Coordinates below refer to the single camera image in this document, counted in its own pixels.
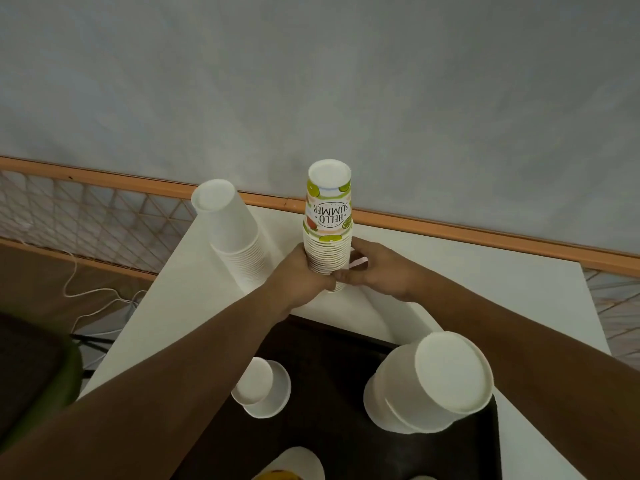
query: gray wall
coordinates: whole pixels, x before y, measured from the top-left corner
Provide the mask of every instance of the gray wall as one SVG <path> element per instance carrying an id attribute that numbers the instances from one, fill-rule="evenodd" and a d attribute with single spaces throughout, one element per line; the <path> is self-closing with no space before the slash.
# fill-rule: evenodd
<path id="1" fill-rule="evenodd" d="M 640 253 L 640 0 L 2 0 L 0 152 Z"/>

